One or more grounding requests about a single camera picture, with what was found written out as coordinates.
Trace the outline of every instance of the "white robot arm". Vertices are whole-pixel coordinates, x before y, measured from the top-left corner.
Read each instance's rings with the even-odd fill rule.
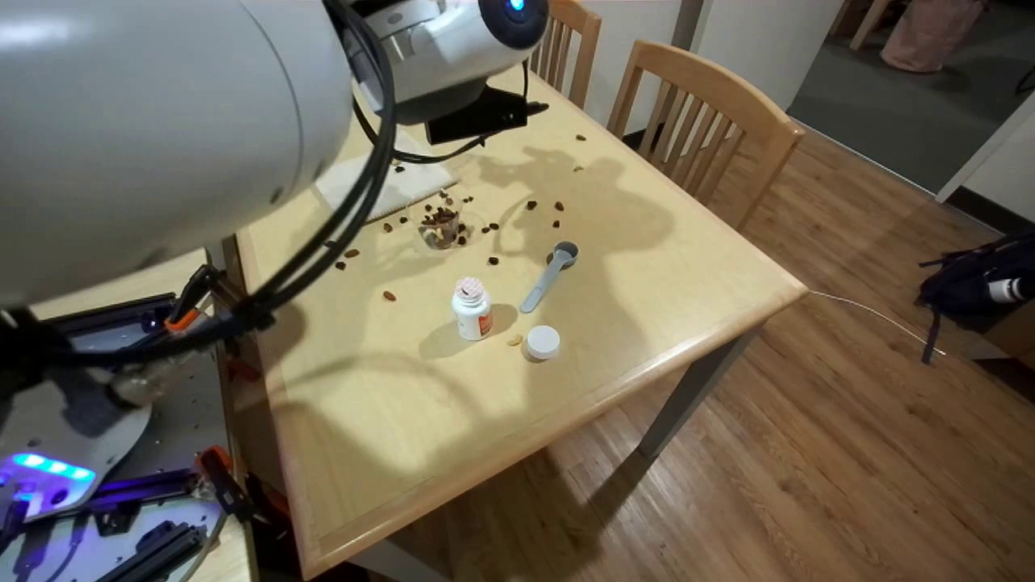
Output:
[[[2,0],[0,312],[223,241],[317,182],[352,74],[391,108],[343,10],[378,36],[404,124],[474,97],[546,26],[546,0]]]

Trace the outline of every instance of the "black bag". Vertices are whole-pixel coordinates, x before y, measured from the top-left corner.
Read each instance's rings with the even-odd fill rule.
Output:
[[[941,266],[919,286],[916,299],[933,313],[922,357],[932,363],[941,313],[1002,317],[1035,299],[1035,231],[1013,232],[977,249],[946,252],[926,266]]]

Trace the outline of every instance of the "chair backrest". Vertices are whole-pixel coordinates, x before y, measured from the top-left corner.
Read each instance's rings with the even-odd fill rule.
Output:
[[[720,221],[744,226],[803,131],[736,74],[672,45],[635,43],[609,124],[614,136],[627,134],[643,73],[655,74],[659,89],[641,155]],[[751,161],[746,184],[730,191],[736,202],[715,198],[733,160]]]
[[[549,0],[549,21],[542,43],[530,55],[530,73],[538,73],[546,83],[562,90],[565,73],[570,73],[570,49],[572,36],[579,36],[579,51],[577,51],[577,69],[572,69],[572,83],[570,83],[570,102],[577,108],[585,108],[585,90],[587,90],[587,74],[592,74],[592,59],[595,59],[595,43],[601,36],[601,21],[587,12],[579,0]]]

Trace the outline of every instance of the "white cord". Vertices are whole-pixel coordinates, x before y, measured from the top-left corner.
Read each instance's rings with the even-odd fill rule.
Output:
[[[835,301],[835,303],[850,303],[850,308],[856,308],[856,312],[868,312],[868,313],[881,317],[883,324],[897,328],[899,334],[904,334],[908,340],[916,340],[919,348],[928,344],[926,336],[911,334],[908,328],[903,328],[899,322],[891,322],[889,313],[883,313],[883,312],[875,312],[875,308],[869,308],[869,303],[861,303],[861,301],[841,299],[841,296],[824,296],[824,290],[812,290],[812,296],[819,296],[819,299],[824,299],[824,301]]]

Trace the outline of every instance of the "person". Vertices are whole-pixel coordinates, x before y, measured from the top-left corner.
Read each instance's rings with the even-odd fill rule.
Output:
[[[889,69],[933,74],[960,49],[986,0],[908,0],[881,59]]]

